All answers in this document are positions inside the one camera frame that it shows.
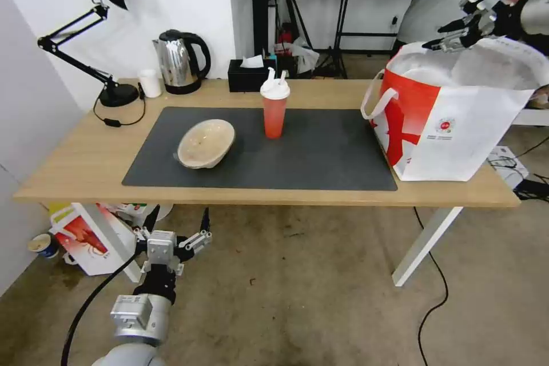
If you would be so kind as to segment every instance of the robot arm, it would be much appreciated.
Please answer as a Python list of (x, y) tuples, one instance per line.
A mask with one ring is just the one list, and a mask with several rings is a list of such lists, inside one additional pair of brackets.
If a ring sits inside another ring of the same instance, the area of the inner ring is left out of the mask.
[(176, 300), (176, 277), (182, 275), (184, 262), (199, 253), (212, 240), (209, 211), (206, 208), (200, 230), (187, 238), (174, 232), (152, 230), (160, 207), (147, 216), (138, 241), (137, 252), (147, 252), (141, 268), (143, 282), (132, 295), (119, 295), (111, 310), (116, 323), (115, 336), (124, 344), (112, 349), (93, 366), (163, 366), (156, 348), (168, 335), (170, 307)]
[(457, 51), (471, 47), (487, 36), (523, 39), (549, 35), (549, 0), (462, 0), (462, 19), (441, 27), (442, 38), (423, 45), (430, 50)]

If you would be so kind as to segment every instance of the lamp arm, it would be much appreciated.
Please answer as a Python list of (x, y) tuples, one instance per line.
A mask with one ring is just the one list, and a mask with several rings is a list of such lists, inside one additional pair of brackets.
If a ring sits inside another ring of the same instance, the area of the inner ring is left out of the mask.
[[(87, 66), (84, 63), (76, 60), (74, 57), (69, 56), (68, 54), (62, 52), (59, 50), (59, 46), (61, 46), (63, 43), (71, 40), (72, 38), (76, 37), (77, 35), (83, 33), (84, 31), (92, 28), (93, 26), (101, 23), (103, 20), (107, 19), (107, 13), (109, 8), (103, 4), (99, 4), (90, 11), (88, 11), (85, 14), (82, 14), (80, 17), (76, 18), (75, 20), (71, 21), (70, 23), (66, 24), (65, 26), (61, 27), (60, 29), (54, 31), (51, 34), (48, 34), (44, 37), (41, 37), (38, 39), (38, 47), (41, 49), (44, 49), (45, 51), (52, 53), (54, 56), (60, 58), (61, 60), (66, 61), (68, 64), (76, 67), (77, 69), (80, 69), (84, 71), (85, 73), (88, 73), (90, 76), (98, 79), (102, 83), (104, 83), (106, 86), (112, 86), (115, 84), (113, 81), (112, 75), (105, 75), (104, 73), (101, 73), (100, 71), (94, 69), (91, 66)], [(79, 21), (85, 19), (86, 17), (97, 14), (99, 18), (95, 20), (94, 22), (88, 24), (87, 26), (73, 31), (63, 34), (65, 30), (68, 28), (74, 26)], [(60, 41), (55, 41), (54, 39), (58, 37), (63, 37)]]

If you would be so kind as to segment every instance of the white table leg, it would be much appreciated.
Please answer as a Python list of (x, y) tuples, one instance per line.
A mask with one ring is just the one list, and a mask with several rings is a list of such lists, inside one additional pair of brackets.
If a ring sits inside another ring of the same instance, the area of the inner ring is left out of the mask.
[(429, 253), (438, 239), (452, 224), (463, 207), (458, 206), (449, 209), (438, 209), (425, 225), (425, 229), (417, 237), (412, 247), (406, 253), (399, 266), (393, 272), (393, 282), (400, 287), (410, 277), (413, 271)]
[[(113, 227), (109, 224), (103, 213), (95, 203), (72, 203), (74, 210), (78, 211), (84, 221), (93, 229), (93, 232), (101, 240), (109, 253), (117, 257), (117, 267), (122, 266), (132, 255), (133, 250), (128, 250), (118, 237)], [(136, 262), (132, 262), (124, 269), (124, 272), (134, 283), (141, 279), (141, 271)]]

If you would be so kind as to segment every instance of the ceramic bowl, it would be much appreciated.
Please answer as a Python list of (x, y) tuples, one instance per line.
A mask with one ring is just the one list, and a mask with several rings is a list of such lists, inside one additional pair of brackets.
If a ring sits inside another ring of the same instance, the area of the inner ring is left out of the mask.
[(232, 124), (211, 119), (194, 125), (177, 147), (177, 159), (189, 169), (211, 169), (229, 151), (235, 137)]

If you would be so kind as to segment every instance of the black desk lamp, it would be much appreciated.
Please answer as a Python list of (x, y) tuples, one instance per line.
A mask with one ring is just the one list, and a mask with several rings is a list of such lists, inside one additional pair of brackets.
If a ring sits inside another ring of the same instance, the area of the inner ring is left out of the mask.
[[(128, 84), (116, 83), (113, 80), (112, 74), (108, 74), (108, 73), (105, 73), (104, 71), (100, 71), (100, 70), (94, 69), (93, 67), (86, 66), (85, 64), (80, 63), (75, 58), (59, 50), (59, 46), (61, 46), (63, 43), (66, 43), (67, 41), (71, 40), (73, 37), (76, 37), (80, 33), (83, 33), (87, 29), (107, 19), (107, 12), (109, 11), (109, 7), (105, 6), (102, 0), (91, 0), (91, 1), (94, 4), (96, 4), (96, 6), (93, 9), (88, 11), (86, 14), (83, 14), (82, 16), (78, 17), (76, 20), (73, 20), (67, 25), (61, 27), (59, 30), (56, 30), (51, 34), (48, 34), (44, 37), (39, 38), (38, 47), (48, 51), (49, 53), (52, 53), (53, 55), (66, 61), (68, 64), (71, 64), (74, 67), (84, 71), (85, 73), (88, 73), (90, 76), (102, 81), (104, 86), (99, 96), (99, 100), (101, 101), (101, 104), (103, 104), (103, 106), (107, 106), (107, 107), (124, 106), (128, 103), (133, 102), (135, 99), (138, 98), (139, 93), (134, 86), (128, 85)], [(127, 0), (110, 0), (110, 1), (115, 5), (117, 5), (118, 7), (123, 8), (124, 10), (128, 9), (126, 5)], [(79, 30), (66, 31), (71, 26), (75, 25), (79, 21), (85, 19), (86, 17), (92, 14), (97, 14), (99, 18)]]

